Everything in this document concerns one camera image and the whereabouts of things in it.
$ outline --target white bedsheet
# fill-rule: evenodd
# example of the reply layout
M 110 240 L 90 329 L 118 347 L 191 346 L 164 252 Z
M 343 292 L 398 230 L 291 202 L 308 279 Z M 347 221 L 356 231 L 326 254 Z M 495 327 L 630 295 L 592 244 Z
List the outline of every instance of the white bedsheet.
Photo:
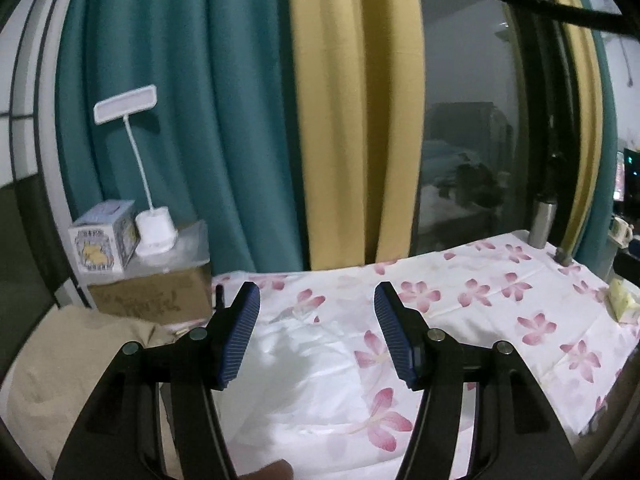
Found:
M 386 351 L 372 307 L 383 280 L 460 342 L 513 342 L 574 440 L 638 343 L 638 327 L 611 319 L 604 283 L 586 268 L 559 267 L 551 246 L 535 250 L 524 236 L 365 267 L 215 278 L 227 303 L 245 280 L 261 290 L 239 376 L 216 394 L 238 472 L 285 458 L 298 480 L 394 478 L 421 392 L 398 379 Z M 452 478 L 466 473 L 472 387 Z

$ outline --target finger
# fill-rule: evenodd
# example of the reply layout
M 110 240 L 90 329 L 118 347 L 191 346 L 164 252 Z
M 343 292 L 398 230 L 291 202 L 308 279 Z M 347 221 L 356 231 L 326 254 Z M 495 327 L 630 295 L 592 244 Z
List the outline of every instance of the finger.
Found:
M 293 468 L 286 460 L 278 460 L 260 471 L 244 475 L 241 480 L 293 480 Z

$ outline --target curtain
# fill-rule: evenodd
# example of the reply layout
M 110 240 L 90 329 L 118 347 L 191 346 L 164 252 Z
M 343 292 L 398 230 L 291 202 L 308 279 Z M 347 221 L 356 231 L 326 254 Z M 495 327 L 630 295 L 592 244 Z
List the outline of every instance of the curtain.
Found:
M 580 0 L 582 6 L 592 9 L 590 0 Z M 575 253 L 575 259 L 595 272 L 600 255 L 607 242 L 609 224 L 613 213 L 613 192 L 616 183 L 616 156 L 618 152 L 618 123 L 616 103 L 609 75 L 609 63 L 602 34 L 592 31 L 602 80 L 603 129 L 602 153 L 593 202 L 587 216 L 584 233 Z
M 557 0 L 581 7 L 580 0 Z M 602 80 L 591 31 L 565 24 L 578 83 L 580 105 L 580 162 L 578 182 L 568 225 L 561 247 L 569 254 L 575 252 L 583 226 L 589 214 L 602 152 L 603 103 Z
M 290 0 L 312 269 L 408 255 L 424 119 L 420 0 Z
M 95 102 L 155 84 L 130 117 L 156 205 L 204 219 L 214 272 L 302 270 L 305 215 L 288 0 L 72 0 L 56 127 L 77 217 L 107 198 L 145 208 L 121 120 Z

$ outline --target box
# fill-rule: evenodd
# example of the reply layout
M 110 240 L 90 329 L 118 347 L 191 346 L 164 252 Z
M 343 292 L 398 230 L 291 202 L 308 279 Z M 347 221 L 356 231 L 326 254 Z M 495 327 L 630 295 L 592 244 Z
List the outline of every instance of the box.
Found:
M 159 324 L 209 318 L 212 313 L 209 265 L 174 270 L 106 285 L 90 285 L 100 312 Z
M 106 200 L 69 228 L 80 272 L 122 272 L 136 245 L 133 200 Z
M 84 274 L 100 312 L 159 324 L 209 318 L 212 314 L 207 224 L 200 220 L 178 231 L 174 247 L 141 258 L 135 254 L 121 274 Z

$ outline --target beige blanket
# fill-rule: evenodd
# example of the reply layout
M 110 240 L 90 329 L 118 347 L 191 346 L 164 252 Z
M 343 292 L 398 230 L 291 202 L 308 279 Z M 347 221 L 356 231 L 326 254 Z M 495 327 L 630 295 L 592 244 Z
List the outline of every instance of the beige blanket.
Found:
M 52 478 L 65 440 L 105 368 L 132 340 L 159 346 L 174 336 L 146 321 L 66 306 L 52 309 L 20 351 L 5 424 L 45 478 Z M 168 473 L 181 478 L 164 413 L 161 422 Z

